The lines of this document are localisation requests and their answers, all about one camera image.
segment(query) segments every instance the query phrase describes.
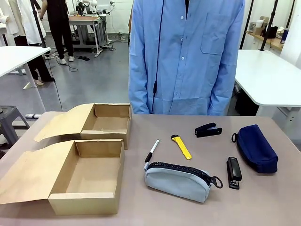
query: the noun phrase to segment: navy blue pencil case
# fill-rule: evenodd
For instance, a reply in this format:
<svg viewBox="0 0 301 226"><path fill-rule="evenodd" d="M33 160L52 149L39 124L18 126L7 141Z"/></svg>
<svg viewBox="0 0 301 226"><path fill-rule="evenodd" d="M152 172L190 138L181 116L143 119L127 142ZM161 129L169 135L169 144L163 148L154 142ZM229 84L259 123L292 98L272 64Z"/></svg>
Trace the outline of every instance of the navy blue pencil case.
<svg viewBox="0 0 301 226"><path fill-rule="evenodd" d="M245 162L258 173L276 173L278 156L258 125L246 126L232 135Z"/></svg>

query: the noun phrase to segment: black zipper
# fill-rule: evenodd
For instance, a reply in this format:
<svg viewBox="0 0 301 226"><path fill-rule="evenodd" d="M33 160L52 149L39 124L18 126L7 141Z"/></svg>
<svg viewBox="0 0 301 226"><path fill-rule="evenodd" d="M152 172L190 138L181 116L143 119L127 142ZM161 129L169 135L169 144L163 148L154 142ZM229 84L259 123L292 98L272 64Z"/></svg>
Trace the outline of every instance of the black zipper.
<svg viewBox="0 0 301 226"><path fill-rule="evenodd" d="M204 173L203 171L193 168L193 167L173 165L173 164L169 164L169 163L165 163L165 162L156 161L156 162L151 163L147 169L150 169L150 168L164 168L164 169L176 170L176 171L185 172L185 173L191 173L191 174L201 178L202 180L204 180L208 186L211 183L213 183L211 176L209 176L208 174Z"/></svg>

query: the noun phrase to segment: black stapler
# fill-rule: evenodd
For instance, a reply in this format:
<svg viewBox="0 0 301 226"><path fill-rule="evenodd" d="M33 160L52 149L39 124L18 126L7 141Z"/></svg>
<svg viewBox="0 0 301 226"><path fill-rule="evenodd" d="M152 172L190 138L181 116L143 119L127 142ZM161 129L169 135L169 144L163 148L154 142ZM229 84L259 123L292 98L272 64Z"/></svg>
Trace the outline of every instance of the black stapler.
<svg viewBox="0 0 301 226"><path fill-rule="evenodd" d="M227 160L227 172L229 188L239 190L239 181L241 181L241 171L237 158L229 157Z"/></svg>
<svg viewBox="0 0 301 226"><path fill-rule="evenodd" d="M197 137L208 137L208 136L214 136L219 135L222 133L222 128L216 128L215 123L209 123L204 126L197 127L194 130L194 134Z"/></svg>

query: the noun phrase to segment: light blue pencil case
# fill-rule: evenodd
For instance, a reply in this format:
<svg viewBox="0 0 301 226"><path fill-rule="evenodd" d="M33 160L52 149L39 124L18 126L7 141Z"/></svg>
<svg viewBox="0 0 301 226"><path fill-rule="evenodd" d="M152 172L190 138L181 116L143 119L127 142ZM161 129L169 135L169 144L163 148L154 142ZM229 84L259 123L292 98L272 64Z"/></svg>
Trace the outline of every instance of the light blue pencil case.
<svg viewBox="0 0 301 226"><path fill-rule="evenodd" d="M147 186L197 202L205 202L212 184L222 188L222 181L218 177L211 177L208 172L193 167L147 162L144 170Z"/></svg>

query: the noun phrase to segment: white lab coat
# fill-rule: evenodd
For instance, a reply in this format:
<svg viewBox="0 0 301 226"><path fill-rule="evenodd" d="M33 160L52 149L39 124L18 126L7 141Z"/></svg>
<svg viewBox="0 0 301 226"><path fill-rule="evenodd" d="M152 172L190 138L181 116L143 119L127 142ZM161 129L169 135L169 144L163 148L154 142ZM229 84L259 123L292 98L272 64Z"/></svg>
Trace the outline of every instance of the white lab coat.
<svg viewBox="0 0 301 226"><path fill-rule="evenodd" d="M32 13L32 6L30 3L30 0L17 0L21 16L22 16L22 25L25 30L27 42L29 44L36 44L36 43L42 43L38 27L36 24L36 21L34 19L34 15ZM10 8L8 0L0 0L0 8L2 9L2 12L4 16L0 16L0 22L5 23L6 18L9 16L10 22L6 23L6 30L8 34L16 34L19 32L18 26L16 24L13 12ZM43 28L43 25L41 23L41 20L38 16L38 21L42 30L43 37L46 36L45 30Z"/></svg>

